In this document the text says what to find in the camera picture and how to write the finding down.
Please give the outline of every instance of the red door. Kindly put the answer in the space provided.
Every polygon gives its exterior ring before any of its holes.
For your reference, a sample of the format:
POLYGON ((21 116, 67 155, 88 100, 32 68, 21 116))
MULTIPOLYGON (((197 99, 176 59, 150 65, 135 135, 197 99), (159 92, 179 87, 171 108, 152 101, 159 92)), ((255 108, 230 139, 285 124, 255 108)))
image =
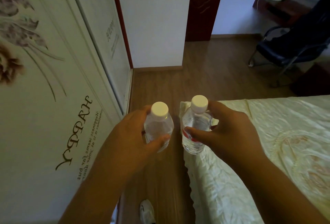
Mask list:
POLYGON ((186 41, 209 41, 220 0, 190 0, 186 41))

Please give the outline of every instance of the left hand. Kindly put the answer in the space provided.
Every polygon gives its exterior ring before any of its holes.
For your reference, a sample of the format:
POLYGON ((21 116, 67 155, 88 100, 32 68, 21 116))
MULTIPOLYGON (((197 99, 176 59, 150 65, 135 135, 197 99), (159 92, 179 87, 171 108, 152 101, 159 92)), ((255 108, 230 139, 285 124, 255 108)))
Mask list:
POLYGON ((166 134, 148 144, 144 143, 141 132, 150 111, 151 105, 148 105, 127 114, 113 128, 95 162, 114 167, 116 176, 123 176, 127 180, 140 171, 171 137, 166 134))

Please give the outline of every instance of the shoe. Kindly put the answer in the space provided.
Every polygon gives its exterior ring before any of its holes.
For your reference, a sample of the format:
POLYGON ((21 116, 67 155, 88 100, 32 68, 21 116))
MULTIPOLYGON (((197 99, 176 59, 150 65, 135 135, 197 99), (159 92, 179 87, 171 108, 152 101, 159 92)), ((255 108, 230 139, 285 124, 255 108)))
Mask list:
POLYGON ((143 224, 156 223, 153 206, 149 200, 144 200, 140 203, 140 220, 143 224))

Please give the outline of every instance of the bedsheet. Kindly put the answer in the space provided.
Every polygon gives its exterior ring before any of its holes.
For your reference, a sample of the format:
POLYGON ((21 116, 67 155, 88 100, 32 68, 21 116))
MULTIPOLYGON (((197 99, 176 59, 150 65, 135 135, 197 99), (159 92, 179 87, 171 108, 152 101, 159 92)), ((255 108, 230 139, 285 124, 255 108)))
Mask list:
MULTIPOLYGON (((268 158, 330 219, 330 96, 222 103, 249 116, 268 158)), ((180 117, 189 105, 181 102, 180 117)), ((208 147, 184 151, 184 160, 196 224, 263 223, 241 179, 208 147)))

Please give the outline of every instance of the white bottle cap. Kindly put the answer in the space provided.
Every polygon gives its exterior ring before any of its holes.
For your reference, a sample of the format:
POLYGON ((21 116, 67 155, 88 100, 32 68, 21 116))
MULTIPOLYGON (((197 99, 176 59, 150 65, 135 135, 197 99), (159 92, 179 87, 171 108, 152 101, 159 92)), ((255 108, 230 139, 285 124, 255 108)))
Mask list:
POLYGON ((196 95, 191 100, 191 109, 196 114, 203 114, 207 110, 208 100, 203 95, 196 95))
POLYGON ((155 102, 151 107, 151 115, 155 121, 164 121, 168 115, 168 106, 161 102, 155 102))

